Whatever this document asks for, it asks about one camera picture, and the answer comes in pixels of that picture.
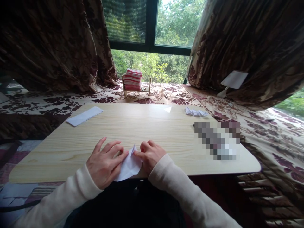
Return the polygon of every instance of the window frame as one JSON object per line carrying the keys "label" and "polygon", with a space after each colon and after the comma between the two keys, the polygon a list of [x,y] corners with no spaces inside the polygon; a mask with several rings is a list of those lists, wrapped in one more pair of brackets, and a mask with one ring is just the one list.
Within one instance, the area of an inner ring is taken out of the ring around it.
{"label": "window frame", "polygon": [[190,47],[156,45],[156,25],[158,13],[158,0],[147,0],[146,7],[146,40],[145,43],[110,40],[110,48],[123,51],[151,52],[158,54],[172,54],[190,56]]}

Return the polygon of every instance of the wooden stand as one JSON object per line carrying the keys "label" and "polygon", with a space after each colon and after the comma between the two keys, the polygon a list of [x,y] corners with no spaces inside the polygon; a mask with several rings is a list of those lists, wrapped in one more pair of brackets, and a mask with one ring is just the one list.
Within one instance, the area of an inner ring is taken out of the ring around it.
{"label": "wooden stand", "polygon": [[121,76],[121,80],[123,81],[123,93],[124,93],[124,98],[127,97],[128,95],[128,91],[130,92],[148,92],[149,93],[149,98],[150,99],[150,88],[151,88],[151,78],[150,78],[150,82],[149,82],[149,90],[126,90],[126,88],[124,87],[124,75]]}

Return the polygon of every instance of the hand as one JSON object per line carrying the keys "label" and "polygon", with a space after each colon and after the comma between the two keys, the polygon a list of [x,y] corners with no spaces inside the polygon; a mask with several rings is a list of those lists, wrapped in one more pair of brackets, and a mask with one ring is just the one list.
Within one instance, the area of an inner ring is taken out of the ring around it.
{"label": "hand", "polygon": [[[99,189],[105,189],[119,175],[121,163],[127,157],[129,151],[124,151],[122,145],[118,145],[121,141],[109,142],[100,151],[102,144],[106,141],[106,137],[99,140],[95,146],[93,153],[86,162],[89,173]],[[113,158],[117,152],[121,152],[119,156]]]}
{"label": "hand", "polygon": [[143,160],[143,168],[148,175],[150,175],[158,161],[166,154],[165,150],[152,140],[142,142],[140,151],[134,151],[133,154]]}

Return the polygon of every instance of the lap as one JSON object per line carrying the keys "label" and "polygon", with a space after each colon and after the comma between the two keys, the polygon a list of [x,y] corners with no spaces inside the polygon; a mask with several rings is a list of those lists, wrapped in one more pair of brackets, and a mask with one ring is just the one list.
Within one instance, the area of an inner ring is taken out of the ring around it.
{"label": "lap", "polygon": [[147,180],[113,182],[71,214],[66,227],[186,227],[179,203]]}

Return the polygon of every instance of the wooden table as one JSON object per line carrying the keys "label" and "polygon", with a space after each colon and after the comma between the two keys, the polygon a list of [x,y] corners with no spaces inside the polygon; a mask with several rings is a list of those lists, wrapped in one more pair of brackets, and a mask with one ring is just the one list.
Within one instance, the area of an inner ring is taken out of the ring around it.
{"label": "wooden table", "polygon": [[[65,181],[88,159],[99,139],[121,140],[125,149],[142,141],[154,140],[187,175],[258,172],[257,159],[241,144],[236,160],[207,159],[206,150],[197,149],[194,122],[217,121],[210,115],[185,114],[185,105],[162,104],[86,104],[78,115],[94,106],[104,110],[77,127],[64,122],[12,170],[12,183]],[[141,169],[137,177],[146,177]]]}

